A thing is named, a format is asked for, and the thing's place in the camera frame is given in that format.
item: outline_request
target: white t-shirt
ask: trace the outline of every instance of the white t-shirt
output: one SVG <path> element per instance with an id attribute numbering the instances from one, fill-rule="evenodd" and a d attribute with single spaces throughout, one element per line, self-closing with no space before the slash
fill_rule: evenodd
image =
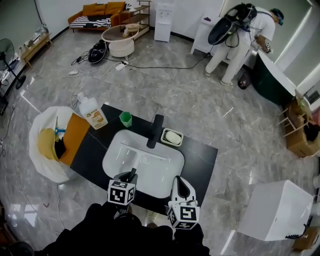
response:
<path id="1" fill-rule="evenodd" d="M 251 21 L 250 33 L 244 31 L 241 28 L 238 30 L 239 38 L 249 45 L 251 45 L 251 43 L 255 41 L 256 35 L 261 35 L 269 41 L 272 41 L 276 29 L 276 24 L 272 17 L 268 15 L 271 15 L 271 13 L 268 10 L 260 7 L 256 7 L 256 10 L 258 11 L 258 13 L 256 17 Z"/>

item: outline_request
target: white cabinet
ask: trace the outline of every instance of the white cabinet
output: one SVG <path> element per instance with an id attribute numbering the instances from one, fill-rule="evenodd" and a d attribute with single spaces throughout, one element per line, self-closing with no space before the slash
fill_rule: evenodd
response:
<path id="1" fill-rule="evenodd" d="M 198 30 L 192 45 L 191 54 L 197 49 L 201 52 L 208 53 L 212 48 L 212 45 L 208 43 L 208 36 L 215 24 L 220 20 L 219 14 L 223 4 L 223 0 L 216 1 L 217 8 L 208 8 L 205 10 L 201 17 Z M 213 47 L 211 53 L 216 50 L 216 46 Z"/>
<path id="2" fill-rule="evenodd" d="M 159 2 L 156 5 L 154 40 L 169 42 L 174 9 L 173 3 Z"/>

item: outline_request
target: black countertop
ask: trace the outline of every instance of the black countertop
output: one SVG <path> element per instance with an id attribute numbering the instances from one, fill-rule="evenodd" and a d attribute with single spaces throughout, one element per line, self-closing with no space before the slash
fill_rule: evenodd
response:
<path id="1" fill-rule="evenodd" d="M 111 177 L 105 173 L 102 162 L 115 134 L 123 129 L 128 129 L 148 138 L 152 123 L 132 116 L 132 126 L 126 128 L 119 119 L 121 110 L 106 104 L 101 109 L 108 120 L 108 124 L 98 130 L 90 126 L 73 159 L 71 169 L 107 191 Z M 198 206 L 201 206 L 215 166 L 218 150 L 187 136 L 183 137 L 180 147 L 165 145 L 180 151 L 184 155 L 181 177 L 185 178 L 194 187 Z M 136 191 L 133 203 L 165 215 L 165 206 L 168 206 L 169 200 L 170 197 L 160 199 Z"/>

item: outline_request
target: person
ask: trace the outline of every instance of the person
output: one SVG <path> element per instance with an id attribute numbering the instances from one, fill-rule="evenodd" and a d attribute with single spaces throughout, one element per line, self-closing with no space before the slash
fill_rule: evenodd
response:
<path id="1" fill-rule="evenodd" d="M 263 8 L 256 7 L 256 10 L 258 13 L 250 23 L 250 32 L 239 28 L 237 32 L 227 38 L 225 42 L 218 45 L 218 49 L 205 67 L 205 74 L 207 76 L 210 76 L 218 64 L 228 55 L 230 63 L 220 83 L 225 86 L 232 86 L 232 79 L 244 64 L 246 54 L 254 41 L 264 52 L 269 52 L 269 49 L 266 47 L 266 40 L 272 41 L 276 24 L 282 26 L 284 15 L 277 8 L 267 11 Z"/>
<path id="2" fill-rule="evenodd" d="M 209 256 L 199 224 L 191 230 L 169 226 L 146 227 L 131 213 L 118 212 L 116 204 L 92 204 L 83 221 L 65 229 L 55 242 L 34 256 Z"/>

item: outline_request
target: bathroom sink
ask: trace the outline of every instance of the bathroom sink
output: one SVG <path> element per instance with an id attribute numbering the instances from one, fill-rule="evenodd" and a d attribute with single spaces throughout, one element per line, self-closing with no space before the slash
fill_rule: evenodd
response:
<path id="1" fill-rule="evenodd" d="M 119 131 L 113 138 L 102 162 L 110 177 L 136 168 L 136 189 L 156 198 L 171 194 L 174 177 L 180 175 L 185 164 L 184 155 L 171 147 L 156 143 L 147 147 L 148 138 L 129 130 Z"/>

